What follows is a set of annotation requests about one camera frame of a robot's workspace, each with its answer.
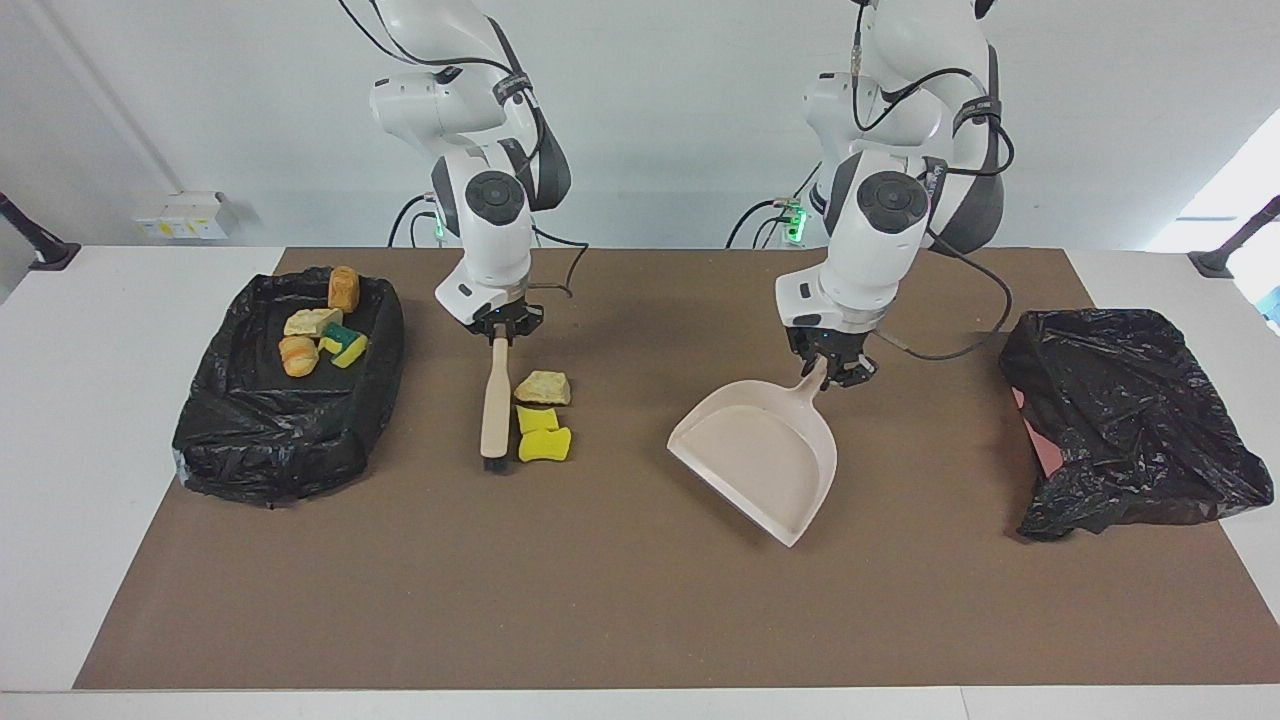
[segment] blue object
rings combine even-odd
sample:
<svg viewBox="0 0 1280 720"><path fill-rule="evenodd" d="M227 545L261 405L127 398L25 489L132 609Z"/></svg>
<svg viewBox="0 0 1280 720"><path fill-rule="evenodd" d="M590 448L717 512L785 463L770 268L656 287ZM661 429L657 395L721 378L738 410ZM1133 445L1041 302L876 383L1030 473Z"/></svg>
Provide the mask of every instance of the blue object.
<svg viewBox="0 0 1280 720"><path fill-rule="evenodd" d="M1260 300L1257 309L1266 319L1280 323L1280 287L1272 290L1271 295Z"/></svg>

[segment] white table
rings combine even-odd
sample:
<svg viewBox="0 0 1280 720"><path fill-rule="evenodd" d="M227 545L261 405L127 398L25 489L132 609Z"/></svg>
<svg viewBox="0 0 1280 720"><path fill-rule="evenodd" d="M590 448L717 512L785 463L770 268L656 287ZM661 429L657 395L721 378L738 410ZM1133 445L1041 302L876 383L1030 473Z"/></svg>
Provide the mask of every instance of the white table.
<svg viewBox="0 0 1280 720"><path fill-rule="evenodd" d="M607 692L69 692L173 477L187 386L229 300L278 249L87 247L0 305L0 717L1276 717L1249 688ZM1280 337L1185 258L1073 252L1100 306L1180 327L1245 443L1280 469ZM1275 614L1280 510L1224 523Z"/></svg>

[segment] bin lined with black bag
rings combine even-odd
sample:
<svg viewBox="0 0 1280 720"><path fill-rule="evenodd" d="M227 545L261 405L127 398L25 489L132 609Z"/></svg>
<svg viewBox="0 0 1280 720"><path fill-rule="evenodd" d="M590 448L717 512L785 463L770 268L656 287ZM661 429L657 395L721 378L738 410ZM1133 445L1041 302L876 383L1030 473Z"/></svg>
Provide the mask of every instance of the bin lined with black bag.
<svg viewBox="0 0 1280 720"><path fill-rule="evenodd" d="M1183 333L1158 313L1027 313L1000 368L1025 396L1041 450L1047 439L1061 452L1036 483L1023 537L1204 523L1275 497Z"/></svg>
<svg viewBox="0 0 1280 720"><path fill-rule="evenodd" d="M191 384L174 433L188 489L271 507L334 489L364 473L390 421L404 363L396 288L360 278L360 306L343 325L369 348L351 368L321 357L291 378L278 343L298 310L325 307L329 268L257 275L232 301Z"/></svg>

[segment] yellow object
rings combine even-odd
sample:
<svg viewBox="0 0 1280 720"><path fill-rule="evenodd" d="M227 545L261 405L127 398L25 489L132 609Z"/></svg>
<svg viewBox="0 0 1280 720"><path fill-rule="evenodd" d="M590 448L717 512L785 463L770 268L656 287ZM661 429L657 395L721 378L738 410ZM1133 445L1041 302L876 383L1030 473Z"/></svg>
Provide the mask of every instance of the yellow object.
<svg viewBox="0 0 1280 720"><path fill-rule="evenodd" d="M339 265L329 273L329 307L337 307L351 315L360 305L360 275L347 265Z"/></svg>
<svg viewBox="0 0 1280 720"><path fill-rule="evenodd" d="M284 364L284 373L291 378L305 378L316 369L320 361L320 351L314 340L308 337L287 337L280 341L280 363Z"/></svg>
<svg viewBox="0 0 1280 720"><path fill-rule="evenodd" d="M568 378L564 373L534 370L516 388L516 400L535 405L568 405Z"/></svg>
<svg viewBox="0 0 1280 720"><path fill-rule="evenodd" d="M534 430L558 430L559 418L556 410L530 410L516 406L516 418L520 419L520 434L526 436Z"/></svg>
<svg viewBox="0 0 1280 720"><path fill-rule="evenodd" d="M573 433L568 428L558 430L534 430L520 438L520 461L554 460L563 462L568 457L568 446Z"/></svg>
<svg viewBox="0 0 1280 720"><path fill-rule="evenodd" d="M320 338L320 347L328 350L329 352L333 352L333 360L330 360L330 363L333 363L339 368L347 369L351 366L352 363L360 360L360 356L365 354L365 350L369 347L369 336L361 334L360 337L353 340L351 345L348 345L347 347L343 347L340 342L338 342L332 337L323 337Z"/></svg>
<svg viewBox="0 0 1280 720"><path fill-rule="evenodd" d="M330 323L342 324L342 310L337 307L298 310L284 322L284 336L320 337Z"/></svg>

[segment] wooden brush handle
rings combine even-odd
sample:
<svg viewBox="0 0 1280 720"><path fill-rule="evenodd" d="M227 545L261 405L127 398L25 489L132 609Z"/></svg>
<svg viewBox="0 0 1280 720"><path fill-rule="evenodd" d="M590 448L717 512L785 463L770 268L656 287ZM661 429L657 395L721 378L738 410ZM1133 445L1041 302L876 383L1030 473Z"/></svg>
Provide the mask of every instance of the wooden brush handle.
<svg viewBox="0 0 1280 720"><path fill-rule="evenodd" d="M480 456L506 457L511 438L511 378L507 375L507 338L493 341L493 368L484 388L484 419L480 423Z"/></svg>

